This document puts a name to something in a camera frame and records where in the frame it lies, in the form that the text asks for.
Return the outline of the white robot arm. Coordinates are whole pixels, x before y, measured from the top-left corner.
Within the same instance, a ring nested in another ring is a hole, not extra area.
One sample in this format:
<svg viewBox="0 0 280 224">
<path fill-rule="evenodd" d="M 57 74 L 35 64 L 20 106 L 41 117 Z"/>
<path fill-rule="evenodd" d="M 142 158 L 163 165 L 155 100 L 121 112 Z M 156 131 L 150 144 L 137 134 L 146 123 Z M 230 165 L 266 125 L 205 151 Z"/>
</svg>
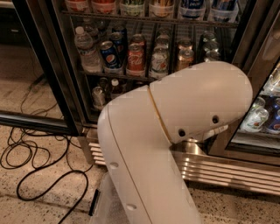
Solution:
<svg viewBox="0 0 280 224">
<path fill-rule="evenodd" d="M 104 107 L 98 140 L 130 224 L 202 224 L 170 148 L 242 118 L 252 96 L 242 70 L 212 61 L 167 75 Z"/>
</svg>

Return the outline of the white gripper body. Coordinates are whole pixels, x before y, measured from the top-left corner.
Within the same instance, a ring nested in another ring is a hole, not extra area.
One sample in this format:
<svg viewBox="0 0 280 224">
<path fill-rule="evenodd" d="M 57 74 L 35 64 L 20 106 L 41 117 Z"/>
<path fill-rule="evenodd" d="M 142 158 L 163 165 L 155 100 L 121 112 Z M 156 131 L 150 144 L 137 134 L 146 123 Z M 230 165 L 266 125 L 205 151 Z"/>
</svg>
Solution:
<svg viewBox="0 0 280 224">
<path fill-rule="evenodd" d="M 218 135 L 218 134 L 220 134 L 221 132 L 223 132 L 227 129 L 228 129 L 227 125 L 220 126 L 216 129 L 211 129 L 207 132 L 200 133 L 197 136 L 192 136 L 191 141 L 195 142 L 195 143 L 203 142 L 203 141 L 207 140 L 208 138 L 213 137 L 215 135 Z"/>
</svg>

